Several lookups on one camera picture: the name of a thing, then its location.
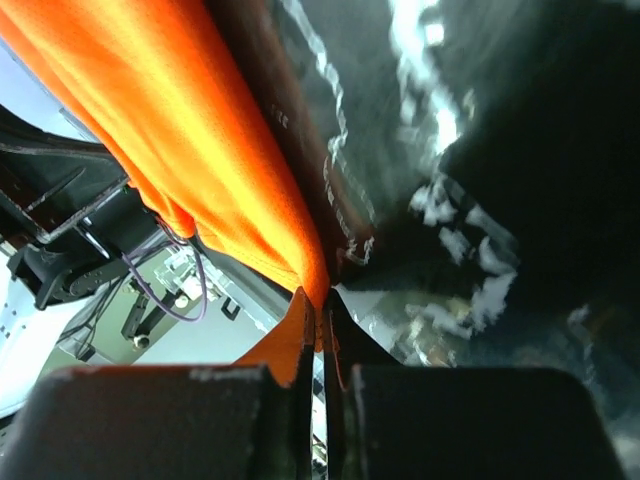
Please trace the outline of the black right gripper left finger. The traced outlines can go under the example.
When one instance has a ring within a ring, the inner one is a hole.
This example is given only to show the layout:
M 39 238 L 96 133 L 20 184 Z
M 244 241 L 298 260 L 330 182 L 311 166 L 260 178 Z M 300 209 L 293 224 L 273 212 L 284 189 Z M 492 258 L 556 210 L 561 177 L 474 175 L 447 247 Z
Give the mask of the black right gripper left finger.
M 253 479 L 312 477 L 315 333 L 315 309 L 299 288 L 282 320 L 239 360 L 260 367 L 264 379 Z

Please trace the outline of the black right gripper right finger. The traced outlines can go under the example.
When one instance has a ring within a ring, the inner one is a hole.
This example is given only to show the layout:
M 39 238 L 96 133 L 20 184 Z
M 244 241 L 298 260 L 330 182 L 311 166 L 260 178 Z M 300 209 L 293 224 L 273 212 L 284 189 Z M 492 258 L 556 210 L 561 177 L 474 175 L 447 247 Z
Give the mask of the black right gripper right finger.
M 346 459 L 344 394 L 355 365 L 399 365 L 352 318 L 335 289 L 322 310 L 328 479 L 340 479 Z

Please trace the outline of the orange t shirt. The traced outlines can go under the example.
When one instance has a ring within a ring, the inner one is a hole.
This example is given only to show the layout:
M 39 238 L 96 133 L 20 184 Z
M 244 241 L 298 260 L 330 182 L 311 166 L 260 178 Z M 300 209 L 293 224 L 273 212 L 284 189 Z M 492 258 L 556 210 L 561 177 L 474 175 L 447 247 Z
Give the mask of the orange t shirt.
M 317 230 L 202 2 L 5 1 L 1 35 L 179 236 L 324 301 Z

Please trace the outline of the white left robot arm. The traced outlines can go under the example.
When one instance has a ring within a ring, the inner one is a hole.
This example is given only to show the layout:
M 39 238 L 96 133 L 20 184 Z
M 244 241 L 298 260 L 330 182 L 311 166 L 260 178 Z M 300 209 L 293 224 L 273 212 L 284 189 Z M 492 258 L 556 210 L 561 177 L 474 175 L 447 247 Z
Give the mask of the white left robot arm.
M 35 306 L 69 303 L 125 276 L 160 235 L 153 213 L 99 143 L 46 133 L 1 111 L 1 238 Z

